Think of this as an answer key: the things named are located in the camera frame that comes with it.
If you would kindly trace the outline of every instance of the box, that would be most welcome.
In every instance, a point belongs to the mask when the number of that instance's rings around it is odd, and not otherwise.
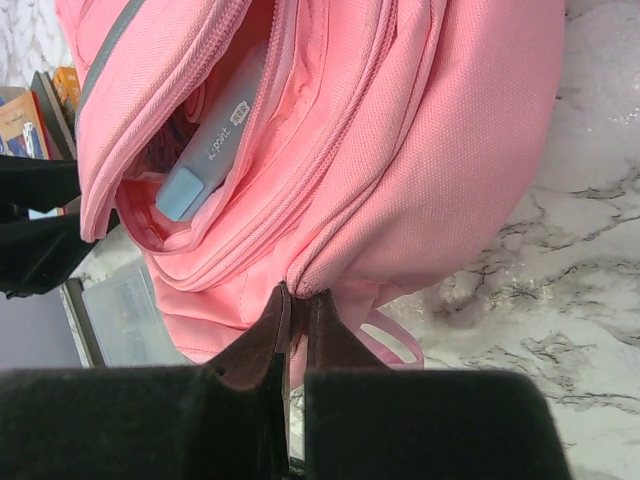
[[[144,262],[134,262],[82,294],[107,366],[188,365],[176,350]]]
[[[78,81],[76,69],[73,67],[58,67],[53,74],[53,85],[71,128],[75,122],[76,110],[80,105],[81,96],[80,82]]]

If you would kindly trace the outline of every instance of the zipper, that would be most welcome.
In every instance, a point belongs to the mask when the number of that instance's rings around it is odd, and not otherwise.
[[[364,97],[364,94],[366,94],[366,92],[369,90],[369,87],[371,86],[371,83],[375,78],[375,73],[377,73],[380,67],[382,66],[384,58],[386,54],[389,52],[389,49],[391,48],[391,44],[393,43],[395,24],[397,22],[397,15],[398,15],[398,0],[391,0],[390,3],[391,3],[391,13],[387,21],[384,37],[382,39],[383,44],[380,50],[377,52],[374,65],[372,68],[372,70],[374,71],[374,75],[369,76],[367,78],[367,81],[363,85],[363,94],[358,97],[359,98],[358,106],[360,105],[360,103],[362,103],[362,98]],[[333,145],[331,146],[331,154],[329,156],[332,156],[333,154],[335,154],[334,151],[337,150],[336,146],[339,147],[345,133],[346,133],[345,131],[339,133],[340,141],[333,143]],[[317,233],[318,233],[317,231],[311,231],[305,237],[298,240],[295,247],[292,249],[291,255],[289,255],[289,257],[283,264],[282,278],[285,278],[285,279],[287,278],[288,271],[300,272],[296,280],[299,280],[300,278],[302,278],[302,275],[304,272],[301,268],[301,264],[303,263],[304,260],[300,258],[300,254],[306,248],[307,245],[311,244],[313,238],[315,238]]]
[[[380,17],[382,18],[378,27],[378,38],[375,38],[373,41],[370,61],[364,68],[363,75],[353,96],[353,102],[347,107],[346,114],[341,118],[335,133],[331,135],[327,144],[316,156],[316,158],[319,159],[319,168],[312,169],[311,172],[305,174],[303,176],[303,180],[297,182],[296,185],[286,184],[278,193],[281,193],[285,189],[289,189],[290,192],[286,196],[285,200],[277,205],[276,210],[269,211],[269,214],[266,215],[264,221],[255,222],[256,226],[253,228],[248,227],[254,222],[248,222],[247,227],[245,227],[244,230],[239,232],[231,241],[220,248],[214,255],[209,257],[207,261],[203,262],[186,278],[179,279],[169,276],[164,269],[158,265],[157,261],[152,259],[152,261],[158,266],[160,275],[165,281],[167,281],[167,283],[172,285],[174,288],[183,291],[200,291],[210,288],[219,282],[220,279],[226,278],[232,273],[246,268],[247,264],[249,264],[254,257],[260,255],[260,252],[265,251],[268,247],[275,244],[275,242],[278,241],[278,238],[274,238],[274,235],[271,235],[271,233],[278,229],[281,232],[286,233],[286,231],[295,224],[296,220],[304,212],[312,198],[312,195],[306,195],[305,197],[303,192],[312,191],[314,185],[317,184],[322,177],[321,173],[326,169],[340,147],[342,139],[353,122],[358,109],[364,100],[366,92],[373,82],[384,57],[390,48],[395,31],[393,25],[395,25],[395,15],[397,13],[396,1],[397,0],[386,1],[380,7]],[[283,26],[279,24],[278,20],[279,17],[276,16],[274,24],[272,25],[272,33],[277,35],[283,30]],[[263,82],[268,78],[269,73],[270,72],[265,68]],[[264,84],[261,85],[259,90],[258,100],[256,101],[257,109],[260,108],[267,94],[264,87]],[[247,145],[247,138],[254,139],[252,145]],[[243,146],[241,147],[237,158],[251,158],[246,155],[246,152],[251,152],[255,143],[255,132],[253,130],[249,130],[248,134],[243,138]],[[292,204],[296,205],[295,209],[291,208]],[[267,207],[265,207],[260,214],[263,214],[266,210]],[[215,219],[209,218],[208,220],[209,222],[202,224],[204,227],[208,227]]]
[[[134,0],[133,2],[137,4],[137,9],[135,13],[139,10],[140,6],[144,0]],[[154,115],[155,120],[153,122],[147,122],[143,125],[138,125],[137,129],[132,132],[127,132],[129,127],[132,125],[134,119],[139,115],[140,110],[146,105],[150,99],[150,97],[155,93],[155,90],[148,90],[144,97],[141,97],[138,102],[138,108],[129,113],[127,118],[125,118],[121,127],[118,131],[112,136],[112,141],[103,149],[100,153],[99,158],[106,158],[108,155],[111,155],[115,158],[128,158],[129,160],[124,163],[116,164],[116,168],[102,168],[98,171],[96,177],[93,179],[93,188],[91,188],[88,198],[87,205],[93,205],[95,207],[100,208],[100,211],[97,215],[96,221],[94,221],[94,235],[95,235],[95,225],[103,226],[105,224],[105,219],[110,215],[109,208],[105,208],[107,204],[113,203],[115,199],[115,194],[118,185],[114,184],[109,187],[109,180],[112,180],[114,177],[117,178],[119,175],[122,175],[123,172],[129,168],[130,164],[135,159],[135,151],[139,149],[140,145],[146,145],[151,137],[155,134],[155,132],[161,127],[161,125],[166,122],[166,119],[169,117],[171,112],[173,112],[177,106],[180,104],[184,98],[186,98],[186,94],[195,90],[195,88],[200,85],[206,78],[206,76],[211,71],[213,65],[218,61],[218,59],[222,56],[224,51],[226,50],[224,47],[228,44],[229,39],[232,37],[233,32],[237,30],[238,25],[242,21],[244,17],[244,13],[246,12],[250,0],[234,0],[227,2],[229,5],[226,8],[225,12],[222,14],[220,21],[216,22],[216,25],[222,25],[221,28],[215,28],[209,35],[209,39],[205,42],[203,48],[200,49],[200,53],[194,59],[194,64],[198,65],[196,72],[190,76],[189,81],[186,84],[176,83],[172,86],[167,95],[164,96],[162,102],[157,107],[157,114]],[[207,9],[202,9],[203,16],[208,14]],[[122,36],[122,32],[117,39],[111,42],[111,48],[108,49],[104,53],[104,59],[102,60],[102,67],[106,63],[108,56],[110,55],[113,48],[117,45],[117,42]],[[166,71],[172,71],[172,66],[168,66]],[[95,78],[93,79],[93,84],[90,85],[90,88],[87,93],[87,99],[91,94],[91,90],[97,77],[100,75],[102,69],[95,72]],[[125,136],[128,137],[127,142],[124,146],[119,147],[117,143]]]
[[[200,208],[200,211],[196,214],[192,220],[192,226],[189,230],[177,232],[167,238],[164,242],[165,251],[163,252],[150,252],[152,255],[158,257],[164,257],[167,254],[176,254],[181,251],[188,250],[192,245],[197,245],[202,238],[206,235],[209,227],[215,222],[217,216],[214,215],[216,209],[222,209],[229,202],[231,195],[234,193],[238,182],[243,178],[246,169],[249,166],[250,159],[252,158],[252,151],[257,143],[252,139],[261,138],[256,132],[261,132],[268,120],[271,118],[273,112],[266,111],[265,103],[270,95],[273,95],[274,82],[276,80],[276,74],[278,68],[281,66],[281,58],[283,56],[285,35],[284,27],[287,24],[288,17],[295,18],[297,8],[295,8],[297,2],[291,0],[275,0],[274,2],[274,14],[271,21],[271,34],[267,48],[267,58],[265,60],[265,67],[256,94],[255,107],[249,115],[246,130],[242,136],[238,152],[236,154],[236,160],[232,170],[229,172],[229,176],[225,181],[225,184],[229,184],[229,187],[225,189],[225,193],[219,200],[210,198]],[[143,250],[149,252],[149,249],[144,245],[138,245]],[[167,274],[156,261],[153,256],[148,257],[148,261],[156,265],[157,270],[161,278],[167,283],[175,285],[176,282],[180,282],[185,279],[177,279]]]

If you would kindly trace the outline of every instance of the grey marble veining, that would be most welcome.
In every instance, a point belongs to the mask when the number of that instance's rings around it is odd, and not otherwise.
[[[0,0],[0,84],[28,86],[35,70],[71,63],[53,0]]]
[[[0,0],[0,32],[0,83],[26,85],[34,69],[70,63],[53,0]],[[577,480],[640,476],[638,45],[638,0],[569,3],[563,78],[534,185],[475,264],[384,308],[419,339],[427,368],[533,378]],[[100,281],[136,255],[116,232],[81,274]],[[294,392],[298,455],[302,405]]]

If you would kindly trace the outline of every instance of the backpack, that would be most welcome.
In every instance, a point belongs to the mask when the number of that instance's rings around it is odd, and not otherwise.
[[[103,237],[117,209],[173,342],[195,362],[247,330],[285,281],[299,298],[331,289],[374,353],[404,363],[365,323],[422,367],[417,341],[377,309],[473,261],[526,191],[559,82],[564,6],[57,0],[83,80],[81,235]],[[223,183],[170,220],[163,182],[260,45],[255,95],[229,117],[244,130]],[[212,132],[210,148],[223,137]],[[182,180],[167,205],[197,183]],[[303,336],[294,386],[305,351]]]

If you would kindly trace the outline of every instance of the wall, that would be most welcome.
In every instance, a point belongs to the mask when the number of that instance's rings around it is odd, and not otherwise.
[[[57,290],[6,300],[0,294],[0,369],[80,367]]]

